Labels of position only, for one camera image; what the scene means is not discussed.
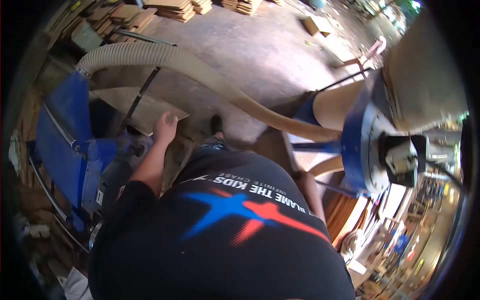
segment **blue metal frame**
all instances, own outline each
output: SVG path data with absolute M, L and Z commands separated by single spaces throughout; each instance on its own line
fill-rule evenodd
M 100 174 L 117 155 L 113 140 L 93 138 L 88 108 L 88 79 L 72 73 L 45 100 L 38 118 L 35 151 L 55 185 L 72 204 L 73 225 L 100 208 L 96 203 Z M 74 142 L 67 141 L 65 131 Z

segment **beige hose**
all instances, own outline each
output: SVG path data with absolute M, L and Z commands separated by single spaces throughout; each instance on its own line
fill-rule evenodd
M 343 161 L 342 156 L 335 156 L 326 161 L 323 161 L 316 165 L 315 167 L 311 168 L 308 172 L 315 176 L 315 178 L 330 174 L 334 172 L 343 171 Z
M 339 140 L 341 131 L 303 123 L 279 115 L 232 86 L 225 77 L 195 56 L 168 44 L 116 43 L 96 48 L 82 57 L 77 69 L 92 75 L 114 66 L 153 65 L 178 71 L 217 92 L 228 102 L 273 128 L 315 142 Z

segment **blue and red logo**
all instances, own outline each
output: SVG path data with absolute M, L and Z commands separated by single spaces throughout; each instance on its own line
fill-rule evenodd
M 183 238 L 188 239 L 207 229 L 216 222 L 229 216 L 243 216 L 247 221 L 233 237 L 230 244 L 234 247 L 243 245 L 249 238 L 259 232 L 265 225 L 283 224 L 320 237 L 330 244 L 329 239 L 319 230 L 305 225 L 279 212 L 278 206 L 272 202 L 258 204 L 247 200 L 247 195 L 232 195 L 219 189 L 210 189 L 215 194 L 204 192 L 185 193 L 188 199 L 203 202 L 211 206 L 210 210 L 190 229 Z

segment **metal pipe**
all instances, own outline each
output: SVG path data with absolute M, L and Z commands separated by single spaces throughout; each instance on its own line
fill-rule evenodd
M 45 194 L 47 194 L 47 197 L 48 199 L 50 200 L 50 202 L 52 202 L 52 205 L 53 207 L 55 208 L 55 210 L 59 213 L 59 215 L 61 216 L 61 218 L 67 222 L 67 220 L 69 219 L 67 214 L 62 210 L 62 208 L 60 207 L 59 203 L 57 202 L 57 200 L 55 200 L 55 198 L 53 197 L 53 195 L 50 193 L 50 190 L 47 188 L 47 185 L 45 184 L 45 181 L 43 181 L 43 178 L 42 176 L 40 175 L 40 172 L 38 171 L 38 168 L 36 167 L 36 165 L 33 163 L 33 158 L 32 158 L 32 155 L 31 154 L 28 154 L 28 160 L 30 161 L 30 164 L 32 165 L 32 168 L 33 168 L 33 172 L 35 173 L 37 179 L 38 179 L 38 182 L 40 182 L 40 186 L 42 187 L 43 191 L 45 192 Z
M 346 196 L 349 196 L 349 197 L 352 197 L 352 198 L 358 198 L 358 195 L 356 192 L 352 192 L 352 191 L 349 191 L 349 190 L 346 190 L 346 189 L 342 189 L 342 188 L 339 188 L 339 187 L 336 187 L 336 186 L 333 186 L 331 184 L 328 184 L 328 183 L 325 183 L 325 182 L 321 182 L 321 181 L 318 181 L 318 180 L 315 180 L 317 183 L 325 186 L 326 188 L 328 188 L 329 190 L 332 190 L 332 191 L 335 191 L 335 192 L 339 192 L 339 193 L 342 193 Z
M 142 85 L 142 87 L 140 88 L 140 91 L 138 92 L 137 97 L 135 97 L 135 100 L 133 101 L 132 105 L 130 105 L 130 108 L 128 109 L 127 115 L 125 116 L 125 118 L 124 118 L 123 121 L 121 122 L 120 132 L 122 132 L 125 128 L 127 128 L 128 121 L 129 121 L 130 118 L 132 117 L 133 112 L 134 112 L 135 109 L 137 108 L 138 103 L 140 102 L 140 100 L 142 100 L 142 97 L 144 96 L 145 91 L 146 91 L 147 88 L 150 86 L 150 84 L 152 83 L 153 79 L 154 79 L 155 76 L 157 75 L 158 71 L 160 71 L 160 69 L 161 69 L 160 67 L 156 67 L 156 68 L 150 73 L 150 75 L 148 76 L 148 78 L 147 78 L 147 80 L 145 81 L 144 85 Z
M 319 143 L 292 143 L 292 148 L 300 152 L 342 153 L 342 145 L 339 140 Z
M 125 30 L 125 29 L 115 29 L 115 30 L 113 30 L 113 32 L 115 32 L 116 34 L 122 35 L 122 36 L 133 37 L 133 38 L 142 40 L 144 42 L 152 42 L 152 43 L 168 44 L 168 45 L 171 45 L 171 46 L 176 46 L 176 44 L 172 44 L 172 43 L 169 43 L 169 42 L 166 42 L 166 41 L 162 41 L 162 40 L 159 40 L 159 39 L 156 39 L 156 38 L 153 38 L 153 37 L 144 36 L 144 35 L 141 35 L 141 34 L 138 34 L 138 33 L 135 33 L 135 32 Z
M 343 78 L 343 79 L 340 79 L 340 80 L 337 81 L 337 82 L 332 83 L 331 85 L 327 85 L 327 86 L 324 87 L 323 89 L 319 90 L 318 93 L 319 93 L 319 92 L 323 92 L 323 91 L 326 90 L 327 88 L 330 88 L 330 87 L 332 87 L 332 86 L 334 86 L 334 85 L 337 85 L 337 84 L 339 84 L 339 83 L 342 83 L 342 82 L 344 82 L 344 81 L 347 80 L 347 79 L 350 79 L 350 78 L 353 78 L 353 77 L 355 77 L 355 76 L 357 76 L 357 75 L 360 75 L 360 74 L 362 74 L 363 72 L 367 72 L 367 71 L 371 71 L 371 70 L 372 70 L 372 68 L 369 67 L 369 68 L 367 68 L 367 69 L 365 69 L 365 70 L 363 70 L 363 71 L 356 72 L 356 73 L 354 73 L 354 74 L 352 74 L 352 75 L 350 75 L 350 76 L 348 76 L 348 77 L 345 77 L 345 78 Z
M 79 241 L 77 241 L 77 239 L 75 237 L 73 237 L 73 235 L 67 230 L 67 228 L 62 224 L 62 222 L 57 218 L 57 216 L 55 214 L 53 214 L 53 216 L 55 217 L 55 220 L 57 220 L 57 222 L 60 224 L 60 226 L 63 228 L 63 230 L 68 234 L 68 236 L 77 244 L 80 246 L 80 248 L 82 248 L 83 251 L 89 253 L 89 250 L 87 250 L 87 248 L 85 248 Z

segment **metal rod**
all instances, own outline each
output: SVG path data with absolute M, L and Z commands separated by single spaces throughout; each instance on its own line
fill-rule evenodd
M 68 133 L 58 122 L 57 122 L 57 119 L 55 119 L 55 117 L 52 115 L 50 109 L 48 108 L 48 106 L 44 103 L 43 104 L 43 108 L 45 109 L 45 111 L 47 112 L 48 116 L 50 117 L 50 119 L 52 120 L 53 124 L 55 125 L 55 127 L 57 127 L 58 131 L 60 132 L 60 134 L 63 136 L 63 138 L 65 139 L 65 141 L 68 142 L 68 144 L 73 147 L 73 144 L 76 142 L 76 140 L 74 139 L 74 137 L 72 137 L 72 135 L 70 133 Z
M 329 190 L 342 193 L 342 194 L 347 195 L 347 196 L 352 197 L 352 198 L 357 198 L 357 193 L 356 193 L 356 192 L 352 192 L 352 191 L 345 190 L 345 189 L 342 189 L 342 188 L 339 188 L 339 187 L 335 187 L 335 186 L 333 186 L 333 185 L 331 185 L 331 184 L 328 184 L 328 183 L 325 183 L 325 182 L 321 182 L 321 181 L 318 181 L 318 180 L 315 180 L 315 181 L 316 181 L 317 183 L 325 186 L 325 187 L 328 188 Z
M 145 81 L 144 85 L 140 88 L 140 91 L 137 94 L 137 97 L 135 97 L 135 100 L 133 101 L 132 105 L 130 105 L 130 108 L 128 109 L 127 115 L 123 119 L 120 125 L 120 132 L 122 132 L 125 128 L 127 128 L 128 121 L 132 117 L 133 112 L 137 108 L 138 103 L 142 99 L 145 91 L 149 87 L 149 85 L 152 83 L 153 79 L 157 75 L 158 71 L 160 71 L 160 67 L 156 67 L 151 73 L 150 76 L 148 76 L 147 80 Z
M 340 141 L 319 143 L 292 143 L 292 148 L 300 152 L 342 153 Z
M 55 219 L 57 220 L 57 222 L 60 224 L 60 226 L 63 228 L 63 230 L 68 234 L 68 236 L 77 244 L 80 246 L 80 248 L 82 248 L 83 251 L 89 253 L 89 250 L 87 250 L 87 248 L 85 248 L 79 241 L 77 241 L 77 239 L 75 237 L 73 237 L 73 235 L 68 231 L 68 229 L 62 224 L 62 222 L 57 218 L 57 216 L 55 214 L 53 214 L 53 216 L 55 217 Z
M 40 186 L 42 187 L 43 191 L 45 192 L 45 194 L 47 194 L 47 197 L 48 199 L 50 200 L 50 202 L 52 202 L 52 205 L 53 207 L 55 208 L 55 210 L 59 213 L 59 215 L 61 216 L 61 218 L 66 222 L 68 217 L 66 215 L 66 213 L 64 213 L 64 211 L 62 210 L 62 208 L 60 207 L 59 203 L 57 202 L 57 200 L 55 200 L 55 198 L 53 197 L 53 195 L 50 193 L 50 190 L 47 188 L 47 185 L 45 184 L 45 181 L 43 181 L 43 178 L 42 176 L 40 175 L 40 172 L 38 171 L 38 168 L 36 167 L 36 165 L 33 163 L 33 159 L 32 159 L 32 155 L 31 154 L 28 154 L 28 160 L 30 161 L 30 164 L 32 165 L 32 168 L 33 168 L 33 172 L 35 173 L 37 179 L 38 179 L 38 182 L 40 182 Z
M 162 40 L 159 40 L 159 39 L 156 39 L 156 38 L 153 38 L 153 37 L 144 36 L 144 35 L 141 35 L 141 34 L 138 34 L 138 33 L 135 33 L 135 32 L 131 32 L 131 31 L 128 31 L 128 30 L 124 30 L 124 29 L 115 29 L 112 32 L 115 32 L 116 34 L 119 34 L 121 36 L 133 37 L 133 38 L 142 40 L 144 42 L 152 42 L 152 43 L 168 44 L 168 45 L 171 45 L 171 46 L 176 46 L 176 44 L 172 44 L 172 43 L 169 43 L 169 42 L 166 42 L 166 41 L 162 41 Z
M 370 71 L 370 70 L 372 70 L 372 68 L 369 67 L 369 68 L 367 68 L 367 69 L 365 69 L 365 70 L 363 70 L 363 71 L 356 72 L 355 74 L 352 74 L 352 75 L 350 75 L 349 77 L 345 77 L 344 79 L 340 79 L 339 81 L 334 82 L 334 83 L 332 83 L 331 85 L 328 85 L 328 86 L 324 87 L 323 89 L 319 90 L 318 93 L 319 93 L 319 92 L 323 92 L 323 91 L 326 90 L 327 88 L 330 88 L 330 87 L 332 87 L 332 86 L 334 86 L 334 85 L 337 85 L 337 84 L 339 84 L 339 83 L 342 83 L 342 82 L 344 82 L 344 81 L 347 80 L 347 79 L 353 78 L 353 77 L 355 77 L 355 76 L 357 76 L 357 75 L 362 74 L 363 72 L 367 72 L 367 71 Z

